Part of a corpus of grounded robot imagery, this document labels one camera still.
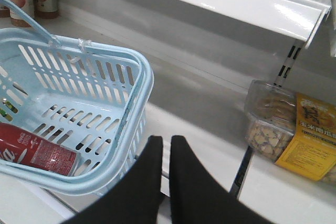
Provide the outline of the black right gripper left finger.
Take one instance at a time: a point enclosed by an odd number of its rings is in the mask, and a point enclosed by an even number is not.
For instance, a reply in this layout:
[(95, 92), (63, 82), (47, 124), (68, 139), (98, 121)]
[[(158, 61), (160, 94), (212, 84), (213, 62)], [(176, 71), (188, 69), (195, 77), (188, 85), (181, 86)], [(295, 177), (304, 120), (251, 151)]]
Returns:
[(64, 223), (156, 223), (163, 139), (150, 136), (141, 155), (103, 197)]

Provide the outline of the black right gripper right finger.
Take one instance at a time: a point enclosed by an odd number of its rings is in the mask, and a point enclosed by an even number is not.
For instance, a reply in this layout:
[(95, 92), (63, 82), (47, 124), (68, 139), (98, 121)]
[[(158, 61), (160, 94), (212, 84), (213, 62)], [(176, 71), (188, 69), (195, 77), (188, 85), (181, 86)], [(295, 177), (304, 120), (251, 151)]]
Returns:
[(180, 135), (171, 138), (169, 188), (173, 223), (265, 223), (211, 176)]

